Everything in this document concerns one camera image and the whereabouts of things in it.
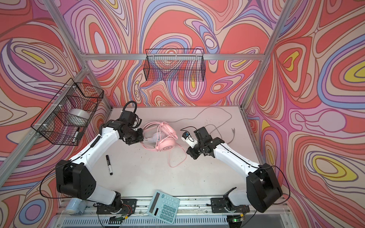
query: pink headset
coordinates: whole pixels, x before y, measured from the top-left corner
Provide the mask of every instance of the pink headset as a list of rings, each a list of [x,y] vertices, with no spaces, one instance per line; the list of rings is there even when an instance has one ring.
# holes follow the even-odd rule
[[[167,122],[153,121],[153,122],[146,123],[142,127],[143,132],[145,132],[149,128],[152,128],[155,126],[157,126],[157,131],[152,136],[152,138],[145,138],[147,142],[156,141],[155,148],[147,148],[147,146],[143,142],[141,142],[141,145],[145,149],[150,150],[150,151],[169,151],[169,150],[172,150],[175,146],[178,146],[185,153],[185,149],[182,146],[180,146],[178,143],[176,143],[176,140],[178,139],[178,137],[176,135],[176,131]],[[186,160],[186,157],[187,157],[187,155],[185,153],[185,159],[182,162],[180,162],[176,166],[171,166],[170,165],[170,154],[169,154],[168,164],[171,168],[177,167],[178,165],[180,165],[181,163],[183,163]]]

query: calculator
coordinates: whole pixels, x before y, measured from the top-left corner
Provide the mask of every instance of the calculator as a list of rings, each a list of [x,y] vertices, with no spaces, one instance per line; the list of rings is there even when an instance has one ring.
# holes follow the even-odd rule
[[[147,214],[166,223],[173,224],[180,200],[166,193],[156,191],[152,197]]]

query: patterned wall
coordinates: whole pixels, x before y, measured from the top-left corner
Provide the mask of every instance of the patterned wall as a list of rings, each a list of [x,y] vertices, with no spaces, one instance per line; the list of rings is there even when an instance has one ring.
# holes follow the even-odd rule
[[[263,53],[283,2],[67,1],[59,4],[85,53],[145,53],[203,48],[205,53]],[[257,61],[207,61],[205,82],[145,82],[143,61],[90,61],[113,106],[239,105]]]
[[[246,106],[299,227],[365,227],[364,54],[365,1],[300,0]]]
[[[0,1],[0,164],[30,129],[39,112],[61,86],[80,71],[41,0]],[[59,201],[39,195],[39,182],[60,159],[80,151],[106,119],[104,104],[78,147],[38,139],[0,188],[0,228],[46,227]],[[55,176],[43,193],[56,193]]]

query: black wire basket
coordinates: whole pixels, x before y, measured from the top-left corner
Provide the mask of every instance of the black wire basket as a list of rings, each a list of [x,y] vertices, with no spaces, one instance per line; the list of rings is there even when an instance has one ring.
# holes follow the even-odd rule
[[[88,83],[73,82],[46,120],[34,124],[50,103],[34,120],[31,127],[52,144],[77,146],[103,96],[104,91],[98,87]]]
[[[146,81],[204,81],[203,49],[146,49]]]

